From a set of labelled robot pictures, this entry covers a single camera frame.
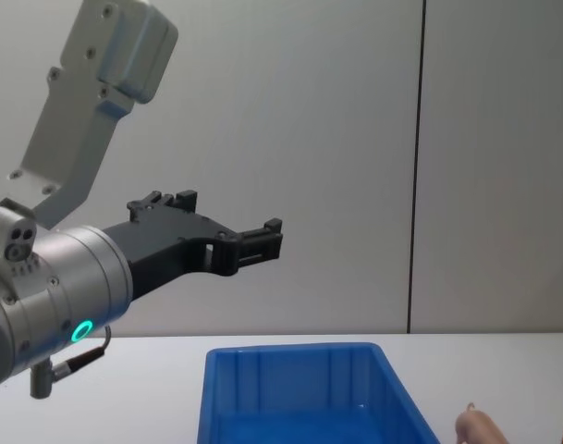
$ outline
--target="blue container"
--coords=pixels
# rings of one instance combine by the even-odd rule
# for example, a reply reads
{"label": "blue container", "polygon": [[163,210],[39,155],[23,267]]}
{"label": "blue container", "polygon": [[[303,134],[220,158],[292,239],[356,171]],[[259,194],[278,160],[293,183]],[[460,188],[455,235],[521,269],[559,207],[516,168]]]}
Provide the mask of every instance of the blue container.
{"label": "blue container", "polygon": [[382,350],[340,343],[207,355],[198,444],[434,444]]}

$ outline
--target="white table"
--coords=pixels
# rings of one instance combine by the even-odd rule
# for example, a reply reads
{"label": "white table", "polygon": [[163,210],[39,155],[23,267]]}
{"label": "white table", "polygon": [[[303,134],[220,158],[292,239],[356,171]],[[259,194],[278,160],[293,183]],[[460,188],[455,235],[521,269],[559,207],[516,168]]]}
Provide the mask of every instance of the white table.
{"label": "white table", "polygon": [[[209,350],[326,341],[379,344],[444,443],[455,442],[454,421],[470,401],[511,443],[560,442],[563,335],[371,335],[115,339],[49,400],[29,397],[28,373],[0,386],[0,444],[192,444]],[[59,358],[96,343],[84,340]]]}

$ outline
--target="silver cylindrical joint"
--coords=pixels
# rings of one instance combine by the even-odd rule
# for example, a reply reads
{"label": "silver cylindrical joint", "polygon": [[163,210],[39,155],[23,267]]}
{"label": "silver cylindrical joint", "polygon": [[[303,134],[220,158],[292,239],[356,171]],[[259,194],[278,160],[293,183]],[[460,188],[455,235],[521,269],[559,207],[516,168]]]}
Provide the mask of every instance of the silver cylindrical joint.
{"label": "silver cylindrical joint", "polygon": [[0,382],[124,314],[133,285],[127,259],[100,230],[58,231],[0,279]]}

